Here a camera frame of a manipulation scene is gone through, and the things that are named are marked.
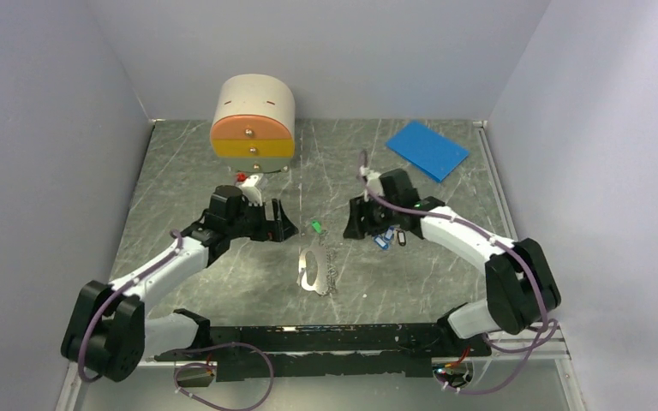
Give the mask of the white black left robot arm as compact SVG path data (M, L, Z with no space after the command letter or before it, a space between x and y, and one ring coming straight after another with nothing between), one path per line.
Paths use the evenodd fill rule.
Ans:
M91 281L76 299L61 354L77 365L86 383L107 378L123 381L146 358L171 351L191 360L211 347L211 322L186 309L159 319L147 314L185 280L215 263L232 241L283 242L298 228L279 199L252 203L240 188L217 187L208 207L186 228L172 230L172 243L140 268L111 283Z

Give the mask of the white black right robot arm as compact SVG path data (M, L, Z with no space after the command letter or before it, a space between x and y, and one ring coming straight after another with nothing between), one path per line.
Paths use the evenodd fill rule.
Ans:
M485 298L453 308L436 336L442 352L460 354L472 337L494 331L517 335L550 322L561 295L541 245L496 235L457 214L445 202L420 198L405 170L379 173L360 167L361 195L350 199L343 236L361 240L389 229L410 232L472 264L485 277Z

